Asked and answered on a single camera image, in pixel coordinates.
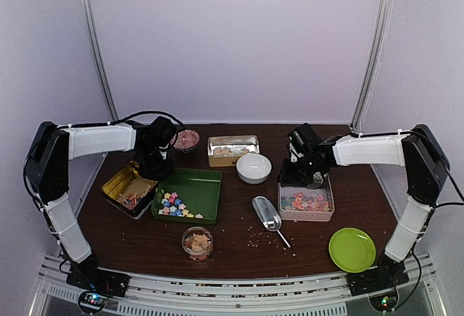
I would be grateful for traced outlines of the cream tin of popsicle candies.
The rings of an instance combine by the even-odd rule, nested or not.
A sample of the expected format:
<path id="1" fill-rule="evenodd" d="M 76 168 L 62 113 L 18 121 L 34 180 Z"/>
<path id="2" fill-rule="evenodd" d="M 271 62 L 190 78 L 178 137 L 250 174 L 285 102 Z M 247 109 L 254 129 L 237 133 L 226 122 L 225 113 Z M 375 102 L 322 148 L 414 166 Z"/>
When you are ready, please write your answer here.
<path id="1" fill-rule="evenodd" d="M 207 141 L 210 167 L 231 167 L 246 154 L 259 154 L 260 144 L 256 135 L 213 136 Z"/>

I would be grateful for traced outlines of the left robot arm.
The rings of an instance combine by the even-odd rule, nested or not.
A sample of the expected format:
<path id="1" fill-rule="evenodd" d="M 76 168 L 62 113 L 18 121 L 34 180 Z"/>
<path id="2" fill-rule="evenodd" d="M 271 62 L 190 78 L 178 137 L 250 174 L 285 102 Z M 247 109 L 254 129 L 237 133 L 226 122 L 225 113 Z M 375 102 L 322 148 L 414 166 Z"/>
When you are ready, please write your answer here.
<path id="1" fill-rule="evenodd" d="M 50 222 L 52 235 L 68 259 L 77 264 L 76 278 L 89 290 L 104 284 L 104 273 L 90 262 L 93 250 L 70 204 L 70 165 L 76 159 L 112 152 L 133 154 L 131 167 L 143 179 L 161 181 L 173 173 L 168 156 L 183 123 L 168 113 L 154 112 L 149 123 L 135 115 L 97 123 L 41 123 L 24 161 L 25 187 Z"/>

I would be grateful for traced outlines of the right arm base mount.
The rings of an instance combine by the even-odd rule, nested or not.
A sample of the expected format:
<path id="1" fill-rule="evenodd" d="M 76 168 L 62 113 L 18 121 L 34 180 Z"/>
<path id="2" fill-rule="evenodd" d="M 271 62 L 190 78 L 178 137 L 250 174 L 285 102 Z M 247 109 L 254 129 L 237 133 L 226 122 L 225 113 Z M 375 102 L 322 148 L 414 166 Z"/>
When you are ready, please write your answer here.
<path id="1" fill-rule="evenodd" d="M 379 265 L 362 273 L 349 273 L 347 282 L 352 296 L 367 295 L 370 306 L 387 313 L 399 306 L 398 286 L 409 281 L 405 265 Z"/>

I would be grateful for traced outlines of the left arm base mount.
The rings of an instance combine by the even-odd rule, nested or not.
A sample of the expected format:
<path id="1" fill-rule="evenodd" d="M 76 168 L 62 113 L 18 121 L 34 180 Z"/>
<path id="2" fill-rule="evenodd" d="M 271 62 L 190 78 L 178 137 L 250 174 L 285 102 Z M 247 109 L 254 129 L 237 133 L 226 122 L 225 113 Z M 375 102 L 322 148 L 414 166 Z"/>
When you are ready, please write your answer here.
<path id="1" fill-rule="evenodd" d="M 124 297 L 129 281 L 130 277 L 126 274 L 101 269 L 96 271 L 96 277 L 90 278 L 75 267 L 71 267 L 66 278 L 68 285 L 82 289 L 77 304 L 82 312 L 89 315 L 101 312 L 111 298 Z"/>

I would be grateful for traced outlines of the clear plastic jar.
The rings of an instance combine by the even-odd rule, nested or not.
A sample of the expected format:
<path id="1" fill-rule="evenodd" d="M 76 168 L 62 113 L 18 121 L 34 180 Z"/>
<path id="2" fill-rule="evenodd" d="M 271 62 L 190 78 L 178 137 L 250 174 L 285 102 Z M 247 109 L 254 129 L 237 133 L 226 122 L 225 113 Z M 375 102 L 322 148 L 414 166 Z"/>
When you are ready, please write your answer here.
<path id="1" fill-rule="evenodd" d="M 213 237 L 203 227 L 195 226 L 187 229 L 181 239 L 185 253 L 195 262 L 207 260 L 213 251 Z"/>

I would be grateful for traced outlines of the green tray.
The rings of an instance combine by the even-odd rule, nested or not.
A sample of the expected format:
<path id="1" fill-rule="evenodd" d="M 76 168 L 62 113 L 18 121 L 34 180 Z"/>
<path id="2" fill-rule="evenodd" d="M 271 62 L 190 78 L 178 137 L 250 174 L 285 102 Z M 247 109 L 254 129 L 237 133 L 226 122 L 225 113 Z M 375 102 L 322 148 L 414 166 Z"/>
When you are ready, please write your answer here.
<path id="1" fill-rule="evenodd" d="M 223 174 L 221 171 L 176 168 L 162 181 L 152 202 L 152 216 L 196 225 L 215 225 Z"/>

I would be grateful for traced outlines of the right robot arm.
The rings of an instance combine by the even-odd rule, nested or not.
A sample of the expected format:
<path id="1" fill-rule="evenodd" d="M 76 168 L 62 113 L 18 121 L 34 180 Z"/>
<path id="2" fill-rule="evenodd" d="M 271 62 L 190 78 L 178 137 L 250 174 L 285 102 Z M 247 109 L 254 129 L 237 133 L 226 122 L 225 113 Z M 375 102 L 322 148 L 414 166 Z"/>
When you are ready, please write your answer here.
<path id="1" fill-rule="evenodd" d="M 286 186 L 316 187 L 315 175 L 327 175 L 335 167 L 394 165 L 407 177 L 407 203 L 383 256 L 386 261 L 372 272 L 376 287 L 386 288 L 399 277 L 399 266 L 413 250 L 446 180 L 450 163 L 430 128 L 418 124 L 412 130 L 393 133 L 354 134 L 322 139 L 305 123 L 287 135 L 289 158 L 284 159 L 278 181 Z"/>

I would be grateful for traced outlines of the pink tin of star candies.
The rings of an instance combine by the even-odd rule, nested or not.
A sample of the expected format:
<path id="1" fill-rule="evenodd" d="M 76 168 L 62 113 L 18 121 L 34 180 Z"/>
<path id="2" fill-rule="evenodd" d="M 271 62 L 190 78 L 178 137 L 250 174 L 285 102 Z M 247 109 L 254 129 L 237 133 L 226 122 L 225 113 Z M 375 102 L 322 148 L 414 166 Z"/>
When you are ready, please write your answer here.
<path id="1" fill-rule="evenodd" d="M 328 222 L 335 212 L 331 180 L 320 188 L 278 184 L 278 213 L 283 220 Z"/>

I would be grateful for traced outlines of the metal scoop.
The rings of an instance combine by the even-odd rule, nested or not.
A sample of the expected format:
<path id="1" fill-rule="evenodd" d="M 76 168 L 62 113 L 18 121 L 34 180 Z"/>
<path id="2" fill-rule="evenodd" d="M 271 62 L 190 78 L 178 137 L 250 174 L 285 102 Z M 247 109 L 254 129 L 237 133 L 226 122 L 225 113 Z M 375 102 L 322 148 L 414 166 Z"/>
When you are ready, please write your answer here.
<path id="1" fill-rule="evenodd" d="M 285 246 L 290 248 L 291 244 L 281 232 L 282 219 L 270 200 L 264 196 L 256 196 L 252 199 L 252 206 L 265 229 L 277 233 Z"/>

